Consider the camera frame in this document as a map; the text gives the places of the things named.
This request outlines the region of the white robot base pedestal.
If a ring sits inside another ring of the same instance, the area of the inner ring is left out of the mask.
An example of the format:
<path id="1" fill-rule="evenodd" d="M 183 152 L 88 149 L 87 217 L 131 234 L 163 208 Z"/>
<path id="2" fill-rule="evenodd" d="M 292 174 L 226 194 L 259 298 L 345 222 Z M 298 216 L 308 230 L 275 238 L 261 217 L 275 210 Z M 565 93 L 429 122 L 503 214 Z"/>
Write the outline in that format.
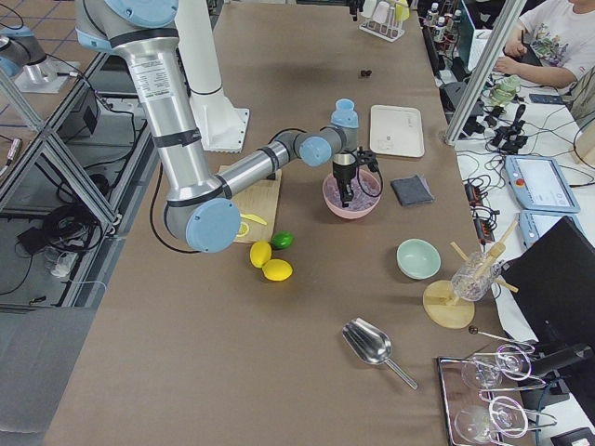
<path id="1" fill-rule="evenodd" d="M 178 51 L 203 147 L 207 151 L 237 153 L 244 145 L 250 111 L 234 107 L 224 92 L 207 3 L 180 0 L 175 23 Z"/>

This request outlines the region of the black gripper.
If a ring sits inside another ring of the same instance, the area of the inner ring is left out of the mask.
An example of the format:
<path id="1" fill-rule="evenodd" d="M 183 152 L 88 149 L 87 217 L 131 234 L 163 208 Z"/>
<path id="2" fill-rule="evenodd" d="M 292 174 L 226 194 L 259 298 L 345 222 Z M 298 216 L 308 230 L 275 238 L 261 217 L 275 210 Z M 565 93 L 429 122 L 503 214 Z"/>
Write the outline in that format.
<path id="1" fill-rule="evenodd" d="M 358 19 L 358 14 L 363 12 L 364 0 L 347 0 L 350 15 L 353 21 Z"/>
<path id="2" fill-rule="evenodd" d="M 333 176 L 337 181 L 337 197 L 341 206 L 346 208 L 353 199 L 351 181 L 356 175 L 357 161 L 350 153 L 338 153 L 333 156 Z"/>

